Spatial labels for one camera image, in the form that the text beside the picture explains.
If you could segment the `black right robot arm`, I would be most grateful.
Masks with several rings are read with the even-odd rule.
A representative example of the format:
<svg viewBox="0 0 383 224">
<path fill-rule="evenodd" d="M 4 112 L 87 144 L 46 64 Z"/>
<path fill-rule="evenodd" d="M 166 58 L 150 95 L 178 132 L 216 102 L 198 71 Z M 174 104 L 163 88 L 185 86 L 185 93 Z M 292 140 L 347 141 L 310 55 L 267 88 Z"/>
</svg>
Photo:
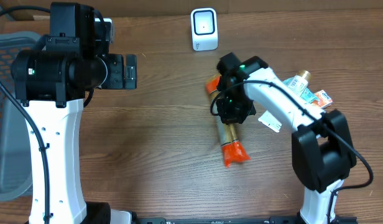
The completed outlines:
<svg viewBox="0 0 383 224">
<path fill-rule="evenodd" d="M 218 91 L 212 107 L 225 124 L 243 123 L 262 105 L 292 133 L 292 166 L 304 185 L 301 223 L 333 223 L 335 190 L 343 185 L 356 156 L 346 118 L 311 105 L 288 88 L 261 58 L 241 62 L 233 53 L 220 58 Z"/>
</svg>

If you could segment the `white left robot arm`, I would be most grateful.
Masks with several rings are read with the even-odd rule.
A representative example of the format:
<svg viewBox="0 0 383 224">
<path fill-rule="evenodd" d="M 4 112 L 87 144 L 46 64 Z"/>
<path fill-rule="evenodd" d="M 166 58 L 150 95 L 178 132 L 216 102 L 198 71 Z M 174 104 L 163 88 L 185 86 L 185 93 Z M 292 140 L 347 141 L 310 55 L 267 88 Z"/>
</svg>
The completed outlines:
<svg viewBox="0 0 383 224">
<path fill-rule="evenodd" d="M 134 223 L 132 212 L 86 202 L 80 180 L 82 112 L 95 89 L 133 90 L 135 55 L 109 52 L 113 22 L 91 6 L 54 2 L 50 31 L 12 63 L 17 106 L 29 132 L 30 223 Z"/>
</svg>

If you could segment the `white tube gold cap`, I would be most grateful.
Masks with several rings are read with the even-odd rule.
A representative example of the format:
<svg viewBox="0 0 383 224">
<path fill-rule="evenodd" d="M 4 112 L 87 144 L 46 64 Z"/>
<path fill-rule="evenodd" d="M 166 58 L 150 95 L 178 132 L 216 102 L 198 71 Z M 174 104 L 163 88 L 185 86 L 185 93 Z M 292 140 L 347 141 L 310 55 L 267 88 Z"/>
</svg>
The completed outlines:
<svg viewBox="0 0 383 224">
<path fill-rule="evenodd" d="M 307 88 L 310 78 L 311 73 L 309 71 L 299 70 L 293 78 L 287 79 L 284 83 L 294 93 L 301 96 Z M 282 127 L 282 124 L 269 111 L 265 111 L 258 121 L 276 133 L 278 133 Z"/>
</svg>

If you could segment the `orange flame-print box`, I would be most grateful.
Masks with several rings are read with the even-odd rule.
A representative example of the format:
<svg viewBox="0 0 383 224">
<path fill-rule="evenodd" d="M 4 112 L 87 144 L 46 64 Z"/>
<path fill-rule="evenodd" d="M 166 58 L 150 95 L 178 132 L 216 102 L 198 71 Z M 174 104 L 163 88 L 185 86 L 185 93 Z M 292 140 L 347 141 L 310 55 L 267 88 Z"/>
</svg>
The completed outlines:
<svg viewBox="0 0 383 224">
<path fill-rule="evenodd" d="M 333 103 L 332 98 L 326 93 L 325 90 L 320 90 L 314 93 L 314 95 L 316 96 L 316 99 L 313 100 L 312 104 L 319 108 L 326 108 Z"/>
</svg>

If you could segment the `teal snack packet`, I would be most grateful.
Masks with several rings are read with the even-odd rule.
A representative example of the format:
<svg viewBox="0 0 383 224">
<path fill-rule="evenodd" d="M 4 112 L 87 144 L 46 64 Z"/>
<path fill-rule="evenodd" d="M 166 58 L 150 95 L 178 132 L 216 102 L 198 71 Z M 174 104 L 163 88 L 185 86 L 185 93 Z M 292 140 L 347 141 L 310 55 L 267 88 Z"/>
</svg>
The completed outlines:
<svg viewBox="0 0 383 224">
<path fill-rule="evenodd" d="M 283 83 L 288 86 L 292 80 L 293 78 L 288 78 L 284 80 Z M 314 93 L 312 93 L 307 87 L 304 89 L 300 97 L 309 103 L 319 101 L 319 98 Z"/>
</svg>

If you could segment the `orange spaghetti packet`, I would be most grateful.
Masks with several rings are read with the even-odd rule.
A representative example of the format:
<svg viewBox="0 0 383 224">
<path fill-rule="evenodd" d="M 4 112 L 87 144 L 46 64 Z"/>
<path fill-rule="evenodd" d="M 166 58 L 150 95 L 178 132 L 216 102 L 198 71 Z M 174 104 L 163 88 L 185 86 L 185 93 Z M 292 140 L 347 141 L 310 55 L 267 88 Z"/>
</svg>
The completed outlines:
<svg viewBox="0 0 383 224">
<path fill-rule="evenodd" d="M 205 84 L 206 92 L 211 101 L 213 101 L 219 93 L 217 90 L 218 83 L 219 75 L 214 75 L 210 77 Z M 230 167 L 232 163 L 242 163 L 249 160 L 250 157 L 240 143 L 234 125 L 222 123 L 219 116 L 215 116 L 215 121 L 225 167 Z"/>
</svg>

